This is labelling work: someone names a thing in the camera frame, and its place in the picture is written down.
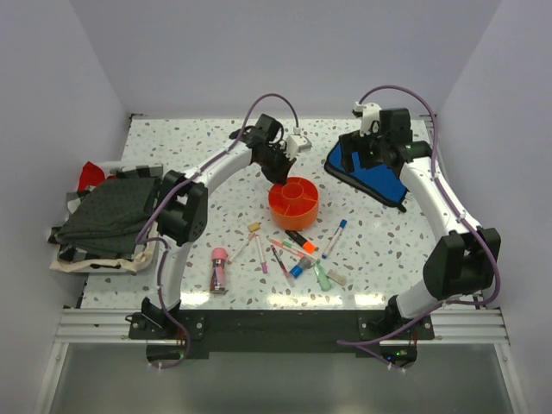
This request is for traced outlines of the blue capped white marker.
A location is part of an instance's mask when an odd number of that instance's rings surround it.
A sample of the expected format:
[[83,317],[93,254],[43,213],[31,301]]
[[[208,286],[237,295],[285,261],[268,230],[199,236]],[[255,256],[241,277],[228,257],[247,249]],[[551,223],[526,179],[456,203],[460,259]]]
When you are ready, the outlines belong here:
[[324,248],[324,250],[322,252],[322,258],[323,259],[327,259],[329,257],[329,255],[331,254],[334,246],[336,245],[337,241],[339,240],[339,237],[341,236],[344,228],[346,227],[347,223],[348,223],[348,221],[346,219],[342,219],[340,221],[336,231],[334,232],[331,239],[329,240],[329,243],[327,244],[327,246]]

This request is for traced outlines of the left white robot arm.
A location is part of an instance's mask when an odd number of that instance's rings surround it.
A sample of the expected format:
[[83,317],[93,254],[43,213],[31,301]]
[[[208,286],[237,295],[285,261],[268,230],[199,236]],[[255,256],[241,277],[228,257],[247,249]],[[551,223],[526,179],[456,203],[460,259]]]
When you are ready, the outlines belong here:
[[295,163],[286,152],[281,122],[261,115],[253,125],[234,132],[229,147],[187,172],[171,170],[161,181],[158,203],[147,224],[157,224],[161,256],[156,267],[155,292],[143,299],[141,315],[159,338],[173,336],[179,327],[180,285],[187,255],[205,231],[209,196],[240,170],[256,164],[265,178],[284,185]]

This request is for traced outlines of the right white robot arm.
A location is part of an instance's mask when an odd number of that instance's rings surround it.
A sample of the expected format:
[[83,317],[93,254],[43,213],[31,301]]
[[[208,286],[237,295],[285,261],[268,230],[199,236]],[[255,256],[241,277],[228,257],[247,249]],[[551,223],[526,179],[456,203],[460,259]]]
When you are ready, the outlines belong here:
[[361,167],[380,163],[392,169],[417,200],[436,240],[421,280],[388,300],[368,344],[405,338],[432,311],[464,304],[467,295],[492,288],[496,298],[501,237],[496,229],[483,228],[452,192],[438,165],[436,144],[414,139],[406,108],[357,103],[353,113],[361,127],[339,138],[342,167],[352,172],[357,156]]

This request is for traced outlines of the black orange highlighter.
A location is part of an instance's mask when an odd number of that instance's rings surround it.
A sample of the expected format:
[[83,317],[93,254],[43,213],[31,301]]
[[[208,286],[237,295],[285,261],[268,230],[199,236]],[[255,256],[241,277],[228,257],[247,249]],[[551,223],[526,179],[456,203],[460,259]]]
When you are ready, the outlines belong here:
[[313,254],[316,252],[316,246],[308,241],[301,234],[299,234],[297,231],[286,230],[285,233],[307,253]]

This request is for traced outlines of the orange round organizer container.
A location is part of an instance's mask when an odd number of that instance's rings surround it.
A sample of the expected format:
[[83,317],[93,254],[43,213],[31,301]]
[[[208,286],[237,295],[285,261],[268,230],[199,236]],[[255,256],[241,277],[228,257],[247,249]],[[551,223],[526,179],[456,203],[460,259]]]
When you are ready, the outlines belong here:
[[284,185],[274,184],[268,204],[275,224],[283,230],[304,230],[317,219],[319,191],[305,178],[289,177]]

